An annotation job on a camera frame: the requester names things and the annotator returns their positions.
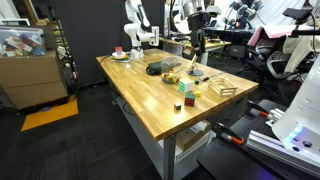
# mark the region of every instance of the plastic container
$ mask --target plastic container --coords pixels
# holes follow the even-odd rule
[[[1,26],[0,45],[5,57],[42,56],[46,50],[39,28]]]
[[[180,79],[181,61],[180,57],[165,57],[161,62],[162,81],[168,84],[176,84]]]

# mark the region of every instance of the cup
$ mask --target cup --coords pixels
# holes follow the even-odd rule
[[[121,46],[115,47],[115,50],[116,50],[117,55],[122,55],[122,47]]]

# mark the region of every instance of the yellow floor mat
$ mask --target yellow floor mat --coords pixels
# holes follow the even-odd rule
[[[53,106],[48,111],[39,111],[27,115],[21,131],[58,121],[75,114],[78,114],[77,99],[70,97],[66,104]]]

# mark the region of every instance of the toy block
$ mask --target toy block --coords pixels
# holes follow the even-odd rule
[[[195,94],[186,94],[185,100],[184,100],[184,104],[186,106],[194,106],[194,101],[195,101]]]
[[[179,91],[185,93],[192,91],[193,89],[193,81],[190,79],[180,79],[179,80]]]
[[[174,110],[179,111],[181,110],[181,104],[180,103],[174,103]]]
[[[201,97],[201,91],[196,91],[196,97]]]

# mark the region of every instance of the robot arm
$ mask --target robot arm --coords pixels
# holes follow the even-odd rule
[[[141,0],[127,0],[126,12],[132,22],[124,26],[124,31],[130,36],[134,59],[143,57],[141,42],[149,42],[152,46],[159,45],[159,27],[150,27]]]

